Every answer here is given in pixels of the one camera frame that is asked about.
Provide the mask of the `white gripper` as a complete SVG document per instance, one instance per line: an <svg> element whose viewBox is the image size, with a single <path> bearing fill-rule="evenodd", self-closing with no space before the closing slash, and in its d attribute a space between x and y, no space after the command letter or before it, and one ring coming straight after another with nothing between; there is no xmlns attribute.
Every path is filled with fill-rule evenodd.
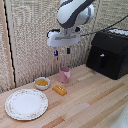
<svg viewBox="0 0 128 128"><path fill-rule="evenodd" d="M75 32L70 35L64 35L59 29L53 29L47 33L47 45L49 47L60 47L66 45L74 45L80 41L80 33ZM71 49L67 48L67 54L71 53ZM57 48L54 48L54 56L58 56Z"/></svg>

